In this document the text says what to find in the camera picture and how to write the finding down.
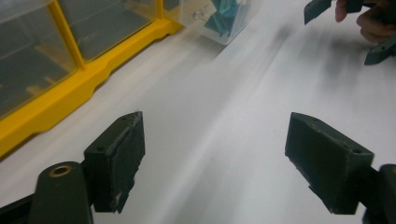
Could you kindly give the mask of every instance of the white table surface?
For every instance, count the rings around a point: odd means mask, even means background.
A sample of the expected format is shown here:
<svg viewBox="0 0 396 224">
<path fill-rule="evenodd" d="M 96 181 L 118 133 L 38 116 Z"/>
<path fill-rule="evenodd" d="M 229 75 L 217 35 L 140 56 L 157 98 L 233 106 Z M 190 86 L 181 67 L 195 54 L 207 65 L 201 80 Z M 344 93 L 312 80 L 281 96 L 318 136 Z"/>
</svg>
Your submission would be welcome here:
<svg viewBox="0 0 396 224">
<path fill-rule="evenodd" d="M 95 223 L 361 223 L 330 214 L 284 156 L 290 112 L 322 119 L 396 162 L 396 62 L 364 66 L 357 15 L 304 26 L 308 1 L 266 0 L 227 47 L 184 29 L 121 67 L 91 100 L 0 162 L 0 206 L 143 111 L 147 154 L 122 214 Z"/>
</svg>

